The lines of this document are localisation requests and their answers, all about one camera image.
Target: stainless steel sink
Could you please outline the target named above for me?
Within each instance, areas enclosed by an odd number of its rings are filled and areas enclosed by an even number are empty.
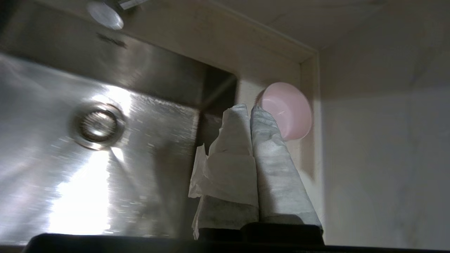
[[[0,244],[189,238],[196,145],[234,75],[32,1],[0,28]]]

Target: paper towel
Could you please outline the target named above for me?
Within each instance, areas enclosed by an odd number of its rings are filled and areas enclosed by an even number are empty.
[[[199,228],[240,229],[258,221],[257,173],[244,104],[225,110],[219,136],[209,156],[197,148],[189,197],[201,197],[193,221]]]
[[[321,226],[272,115],[255,106],[250,122],[260,221]]]

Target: sink drain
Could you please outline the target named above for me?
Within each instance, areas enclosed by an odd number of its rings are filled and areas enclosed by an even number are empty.
[[[90,149],[111,146],[122,136],[125,121],[119,109],[110,104],[82,106],[72,123],[74,140]]]
[[[109,111],[94,111],[81,121],[80,131],[90,141],[106,141],[117,131],[117,119]]]

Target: wall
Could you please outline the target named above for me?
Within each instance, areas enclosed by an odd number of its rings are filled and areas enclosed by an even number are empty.
[[[450,249],[449,9],[391,1],[320,52],[327,244]]]
[[[315,49],[333,44],[387,0],[212,0]]]

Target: bowl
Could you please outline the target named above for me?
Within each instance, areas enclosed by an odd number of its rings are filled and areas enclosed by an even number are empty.
[[[267,87],[260,105],[277,121],[285,141],[301,139],[311,129],[312,112],[308,99],[288,83],[276,82]]]

